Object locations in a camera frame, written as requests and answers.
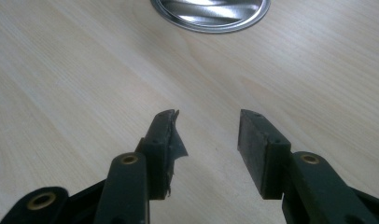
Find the brass insert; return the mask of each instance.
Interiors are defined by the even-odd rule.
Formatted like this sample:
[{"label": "brass insert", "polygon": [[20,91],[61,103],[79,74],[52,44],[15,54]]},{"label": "brass insert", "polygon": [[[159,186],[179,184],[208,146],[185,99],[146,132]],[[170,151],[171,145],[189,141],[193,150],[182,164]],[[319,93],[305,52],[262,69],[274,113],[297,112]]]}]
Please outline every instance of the brass insert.
[{"label": "brass insert", "polygon": [[29,210],[39,210],[52,204],[56,200],[56,194],[53,192],[44,192],[36,195],[27,204]]},{"label": "brass insert", "polygon": [[309,155],[309,154],[301,155],[301,159],[310,164],[320,163],[320,160],[317,157]]},{"label": "brass insert", "polygon": [[125,165],[129,165],[129,164],[137,162],[138,160],[139,159],[136,156],[130,155],[130,156],[123,157],[121,162]]}]

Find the wood grain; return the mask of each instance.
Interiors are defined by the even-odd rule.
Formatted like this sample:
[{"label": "wood grain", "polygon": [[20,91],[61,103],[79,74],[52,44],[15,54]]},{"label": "wood grain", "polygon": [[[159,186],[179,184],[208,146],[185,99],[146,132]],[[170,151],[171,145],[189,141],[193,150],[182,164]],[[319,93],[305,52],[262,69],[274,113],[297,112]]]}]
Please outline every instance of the wood grain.
[{"label": "wood grain", "polygon": [[31,190],[104,179],[170,108],[189,157],[153,223],[285,223],[236,150],[241,108],[379,197],[379,0],[273,1],[229,35],[148,0],[0,0],[0,219]]}]

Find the light wood surface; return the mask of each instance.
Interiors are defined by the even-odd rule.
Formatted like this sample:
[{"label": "light wood surface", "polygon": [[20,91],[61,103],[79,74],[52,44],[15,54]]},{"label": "light wood surface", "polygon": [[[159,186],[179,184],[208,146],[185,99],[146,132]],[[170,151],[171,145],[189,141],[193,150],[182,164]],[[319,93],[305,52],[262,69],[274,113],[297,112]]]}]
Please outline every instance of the light wood surface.
[{"label": "light wood surface", "polygon": [[229,35],[148,0],[0,0],[0,219],[34,189],[104,179],[171,108],[189,157],[152,223],[285,223],[236,150],[241,108],[379,198],[379,0],[273,1]]}]

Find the clamp jaw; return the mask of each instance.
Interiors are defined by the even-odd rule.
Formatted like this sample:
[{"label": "clamp jaw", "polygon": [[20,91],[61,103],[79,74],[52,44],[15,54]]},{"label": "clamp jaw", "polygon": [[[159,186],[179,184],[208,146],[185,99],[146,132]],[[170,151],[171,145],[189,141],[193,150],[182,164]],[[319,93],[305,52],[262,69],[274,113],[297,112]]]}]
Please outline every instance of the clamp jaw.
[{"label": "clamp jaw", "polygon": [[37,189],[21,198],[1,224],[149,223],[149,200],[170,193],[175,160],[188,156],[175,129],[178,111],[155,116],[135,152],[117,156],[106,180],[68,196],[59,187]]},{"label": "clamp jaw", "polygon": [[269,120],[241,111],[238,150],[263,199],[284,194],[288,224],[379,223],[379,199],[348,187],[322,157],[290,148]]}]

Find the round hole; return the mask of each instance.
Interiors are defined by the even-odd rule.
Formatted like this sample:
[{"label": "round hole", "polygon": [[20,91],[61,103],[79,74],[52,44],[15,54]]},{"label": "round hole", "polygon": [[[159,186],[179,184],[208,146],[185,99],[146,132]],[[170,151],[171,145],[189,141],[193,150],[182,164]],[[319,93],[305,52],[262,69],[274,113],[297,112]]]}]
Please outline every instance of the round hole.
[{"label": "round hole", "polygon": [[27,204],[29,210],[39,210],[52,204],[56,200],[56,195],[53,192],[45,192],[36,195]]},{"label": "round hole", "polygon": [[353,215],[346,215],[344,217],[344,221],[349,224],[364,224],[365,223],[361,218],[353,216]]},{"label": "round hole", "polygon": [[135,156],[125,156],[122,158],[121,162],[125,165],[129,165],[138,161],[138,158]]},{"label": "round hole", "polygon": [[318,164],[320,162],[317,157],[309,155],[309,154],[302,155],[301,159],[310,164]]}]

